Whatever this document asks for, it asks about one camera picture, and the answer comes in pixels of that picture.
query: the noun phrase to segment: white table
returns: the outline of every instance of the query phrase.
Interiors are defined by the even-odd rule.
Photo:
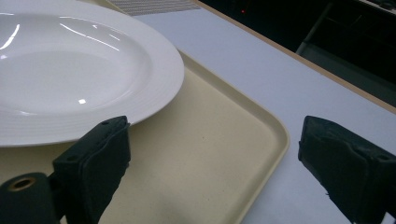
[[[396,154],[395,114],[206,9],[135,18],[273,112],[290,132],[288,153],[244,223],[349,223],[297,159],[304,117],[335,121]]]

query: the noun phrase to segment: cafeteria tray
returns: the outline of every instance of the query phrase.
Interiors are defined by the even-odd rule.
[[[130,167],[100,223],[239,223],[289,147],[274,115],[180,54],[182,88],[130,127]],[[49,175],[72,144],[0,148],[0,183]]]

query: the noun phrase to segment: table surface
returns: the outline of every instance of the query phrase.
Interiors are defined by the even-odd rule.
[[[371,7],[375,7],[375,8],[377,8],[378,10],[381,10],[381,11],[383,11],[383,12],[385,12],[385,13],[390,13],[390,14],[393,14],[394,16],[396,16],[396,9],[395,9],[395,8],[393,8],[393,9],[391,9],[391,10],[387,10],[387,9],[382,8],[382,7],[379,6],[378,4],[372,3],[372,2],[367,1],[367,0],[358,0],[358,1],[361,2],[361,3],[363,3],[363,4],[369,5],[369,6],[371,6]]]
[[[206,8],[135,18],[271,111],[287,127],[290,149],[243,223],[349,223],[297,159],[304,117],[335,121],[396,154],[394,108],[373,103],[353,87],[346,88],[349,84],[335,82],[293,53]],[[386,215],[383,223],[392,221]]]

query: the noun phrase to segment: white plate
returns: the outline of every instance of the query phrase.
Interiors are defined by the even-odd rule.
[[[79,139],[134,124],[177,94],[176,48],[129,16],[76,1],[0,0],[0,147]]]

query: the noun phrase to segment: dark background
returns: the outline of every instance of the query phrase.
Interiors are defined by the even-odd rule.
[[[396,84],[396,15],[356,0],[201,1],[294,52],[332,3],[309,44]]]

